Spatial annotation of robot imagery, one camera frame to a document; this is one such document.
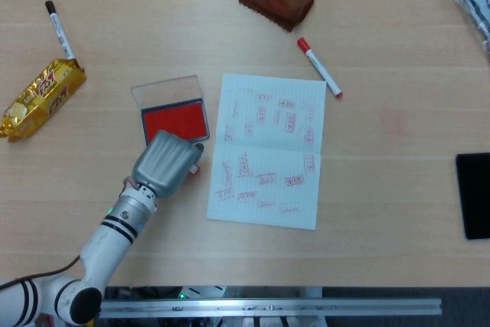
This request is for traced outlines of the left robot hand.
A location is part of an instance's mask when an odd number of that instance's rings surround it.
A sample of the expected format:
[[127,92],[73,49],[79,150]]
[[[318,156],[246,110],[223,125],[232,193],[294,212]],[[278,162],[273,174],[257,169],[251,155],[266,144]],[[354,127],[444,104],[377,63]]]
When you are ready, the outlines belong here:
[[173,195],[197,165],[204,151],[201,143],[190,143],[160,130],[137,159],[132,179],[157,198]]

